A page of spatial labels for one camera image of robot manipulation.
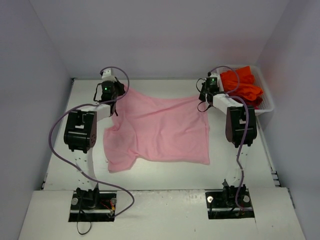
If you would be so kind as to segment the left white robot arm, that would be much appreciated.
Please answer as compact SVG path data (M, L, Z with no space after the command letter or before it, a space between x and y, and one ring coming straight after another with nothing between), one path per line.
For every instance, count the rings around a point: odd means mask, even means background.
M100 204L98 183L93 163L93 147L96 144L98 122L117 113L117 98L123 96L125 86L117 78L105 80L97 85L102 93L98 106L75 109L68 113L63 140L73 152L75 165L80 168L76 194L82 197L82 204L89 210Z

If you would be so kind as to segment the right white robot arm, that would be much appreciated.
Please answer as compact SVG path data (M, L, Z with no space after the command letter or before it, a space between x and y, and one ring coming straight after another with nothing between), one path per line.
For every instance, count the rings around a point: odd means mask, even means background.
M230 168L222 184L227 190L221 193L222 202L233 206L239 201L239 195L245 188L248 153L258 134L255 108L247 105L239 96L231 96L222 91L218 74L210 73L201 80L201 89L198 90L200 102L206 103L208 109L213 107L225 114L225 137L237 149L235 166Z

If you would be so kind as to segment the pink t shirt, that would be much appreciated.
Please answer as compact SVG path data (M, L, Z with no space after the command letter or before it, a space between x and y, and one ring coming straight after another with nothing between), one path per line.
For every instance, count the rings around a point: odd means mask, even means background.
M138 158L208 165L209 119L198 104L197 96L165 99L129 89L104 131L108 170L129 170Z

